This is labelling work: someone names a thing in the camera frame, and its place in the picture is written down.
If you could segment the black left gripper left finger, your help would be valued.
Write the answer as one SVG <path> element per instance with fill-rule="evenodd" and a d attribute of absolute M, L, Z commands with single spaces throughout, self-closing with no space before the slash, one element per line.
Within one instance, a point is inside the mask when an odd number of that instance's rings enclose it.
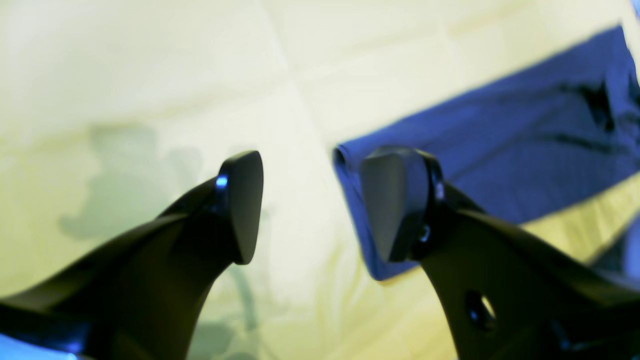
<path fill-rule="evenodd" d="M 1 299 L 3 360 L 184 360 L 215 280 L 256 250 L 260 152 L 54 275 Z"/>

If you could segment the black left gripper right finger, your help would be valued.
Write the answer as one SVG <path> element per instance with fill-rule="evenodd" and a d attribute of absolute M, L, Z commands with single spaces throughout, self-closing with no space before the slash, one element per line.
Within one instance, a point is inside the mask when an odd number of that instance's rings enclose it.
<path fill-rule="evenodd" d="M 486 214 L 429 153 L 381 146 L 359 177 L 375 248 L 420 264 L 460 360 L 639 358 L 638 284 Z"/>

